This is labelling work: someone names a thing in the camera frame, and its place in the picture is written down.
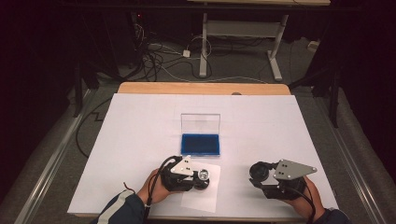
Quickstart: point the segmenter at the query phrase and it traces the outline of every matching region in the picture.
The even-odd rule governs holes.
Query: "wooden table edge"
[[[118,93],[203,95],[290,95],[285,84],[123,82]]]

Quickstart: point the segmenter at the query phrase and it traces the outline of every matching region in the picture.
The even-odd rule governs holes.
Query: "cable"
[[[89,158],[90,156],[89,155],[87,155],[83,150],[82,150],[82,148],[81,148],[81,146],[79,145],[79,142],[78,142],[78,132],[79,132],[79,129],[81,128],[81,126],[82,126],[82,124],[84,123],[84,121],[91,115],[91,114],[93,114],[93,111],[95,111],[97,108],[99,108],[101,105],[104,105],[106,102],[108,102],[108,101],[110,101],[111,99],[112,99],[113,97],[110,97],[110,98],[108,98],[108,99],[106,99],[105,101],[103,101],[101,104],[99,104],[96,108],[94,108],[87,116],[85,116],[85,118],[81,121],[81,123],[77,126],[77,129],[76,129],[76,144],[77,144],[77,148],[78,148],[78,151],[85,157],[85,158]]]

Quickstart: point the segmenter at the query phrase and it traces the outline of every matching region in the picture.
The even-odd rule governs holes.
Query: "small white paper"
[[[181,206],[216,213],[220,166],[208,163],[193,162],[192,169],[196,171],[206,169],[209,171],[210,183],[207,189],[191,189],[190,191],[184,192],[181,199]]]

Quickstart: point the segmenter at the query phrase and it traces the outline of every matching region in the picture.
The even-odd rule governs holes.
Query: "sleeve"
[[[131,190],[125,190],[114,197],[91,224],[141,224],[144,213],[145,206],[142,200]]]
[[[352,224],[347,215],[338,209],[326,208],[324,214],[314,224]]]

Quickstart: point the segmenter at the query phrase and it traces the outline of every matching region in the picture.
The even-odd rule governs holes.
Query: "blue object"
[[[181,154],[195,156],[218,156],[218,134],[183,133],[181,136]]]

